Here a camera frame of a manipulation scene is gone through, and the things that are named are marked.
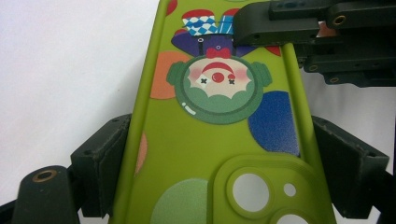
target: black mount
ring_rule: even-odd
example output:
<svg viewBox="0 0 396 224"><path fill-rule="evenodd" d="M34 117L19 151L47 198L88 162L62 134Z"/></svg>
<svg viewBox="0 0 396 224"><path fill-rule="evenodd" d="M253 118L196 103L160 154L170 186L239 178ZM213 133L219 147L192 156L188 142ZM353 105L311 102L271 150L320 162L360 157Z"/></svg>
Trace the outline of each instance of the black mount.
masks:
<svg viewBox="0 0 396 224"><path fill-rule="evenodd" d="M378 224L396 220L396 180L385 171L389 157L325 119L312 117L332 203L344 217ZM26 176L18 200L0 206L0 223L77 224L112 215L112 204L131 115L112 119L72 154L69 168L50 166Z"/></svg>
<svg viewBox="0 0 396 224"><path fill-rule="evenodd" d="M320 21L337 31L317 37ZM242 7L236 46L293 43L298 63L327 84L396 86L396 1L284 0Z"/></svg>

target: clown cheek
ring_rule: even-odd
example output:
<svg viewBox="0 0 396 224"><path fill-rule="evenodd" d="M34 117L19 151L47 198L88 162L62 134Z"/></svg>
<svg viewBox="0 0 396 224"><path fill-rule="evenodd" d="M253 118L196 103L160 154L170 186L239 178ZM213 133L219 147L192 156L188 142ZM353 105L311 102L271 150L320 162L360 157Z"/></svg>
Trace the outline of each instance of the clown cheek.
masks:
<svg viewBox="0 0 396 224"><path fill-rule="evenodd" d="M201 75L201 69L199 68L190 68L190 77L191 80L196 80L200 77Z"/></svg>
<svg viewBox="0 0 396 224"><path fill-rule="evenodd" d="M248 78L248 75L247 75L247 69L240 68L240 69L236 69L234 71L235 71L235 73L234 73L235 79L240 80L240 81L250 80L250 78Z"/></svg>

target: white circle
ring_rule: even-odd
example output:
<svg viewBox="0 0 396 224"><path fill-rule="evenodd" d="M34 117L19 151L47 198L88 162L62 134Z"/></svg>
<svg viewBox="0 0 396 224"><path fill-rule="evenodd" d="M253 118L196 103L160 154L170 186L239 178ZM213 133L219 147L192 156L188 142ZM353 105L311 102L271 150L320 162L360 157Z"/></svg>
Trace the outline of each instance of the white circle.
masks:
<svg viewBox="0 0 396 224"><path fill-rule="evenodd" d="M289 197L293 197L294 195L296 195L297 189L296 187L294 187L294 185L288 183L285 184L285 186L283 187L283 190L285 191L286 195L288 195Z"/></svg>
<svg viewBox="0 0 396 224"><path fill-rule="evenodd" d="M308 222L302 217L288 214L283 216L276 224L308 224Z"/></svg>
<svg viewBox="0 0 396 224"><path fill-rule="evenodd" d="M267 205L270 194L265 181L254 174L244 174L233 183L233 197L246 211L258 212Z"/></svg>

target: pink cheek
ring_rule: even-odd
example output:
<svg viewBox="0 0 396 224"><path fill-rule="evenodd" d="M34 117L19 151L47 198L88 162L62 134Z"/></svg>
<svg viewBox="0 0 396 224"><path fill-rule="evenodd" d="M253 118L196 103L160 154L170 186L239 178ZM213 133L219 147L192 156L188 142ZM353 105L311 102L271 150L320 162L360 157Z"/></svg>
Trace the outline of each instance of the pink cheek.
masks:
<svg viewBox="0 0 396 224"><path fill-rule="evenodd" d="M235 70L235 78L239 79L239 80L248 80L248 75L247 75L247 69L237 69Z"/></svg>
<svg viewBox="0 0 396 224"><path fill-rule="evenodd" d="M222 73L215 73L212 75L212 80L214 82L220 83L224 80L224 75Z"/></svg>
<svg viewBox="0 0 396 224"><path fill-rule="evenodd" d="M192 80L198 79L201 74L202 73L201 73L200 69L198 69L198 68L191 69L190 68L190 77L191 77Z"/></svg>

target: metal screw hole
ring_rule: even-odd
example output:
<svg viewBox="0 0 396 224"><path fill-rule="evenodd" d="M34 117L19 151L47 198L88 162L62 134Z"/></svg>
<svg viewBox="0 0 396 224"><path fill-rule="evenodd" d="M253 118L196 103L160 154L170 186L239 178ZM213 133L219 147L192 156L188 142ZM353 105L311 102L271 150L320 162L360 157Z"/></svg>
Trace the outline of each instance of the metal screw hole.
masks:
<svg viewBox="0 0 396 224"><path fill-rule="evenodd" d="M58 174L58 172L56 172L56 170L42 171L42 172L36 174L35 176L33 176L33 182L36 182L36 183L45 182L47 180L51 180L57 174Z"/></svg>
<svg viewBox="0 0 396 224"><path fill-rule="evenodd" d="M334 77L332 79L330 79L331 83L337 83L340 79L338 77Z"/></svg>
<svg viewBox="0 0 396 224"><path fill-rule="evenodd" d="M341 24L343 24L345 21L347 20L346 16L337 16L333 21L332 24L335 26L339 26Z"/></svg>
<svg viewBox="0 0 396 224"><path fill-rule="evenodd" d="M311 65L310 67L309 67L309 71L310 72L314 72L314 71L317 71L318 70L318 66L317 65Z"/></svg>

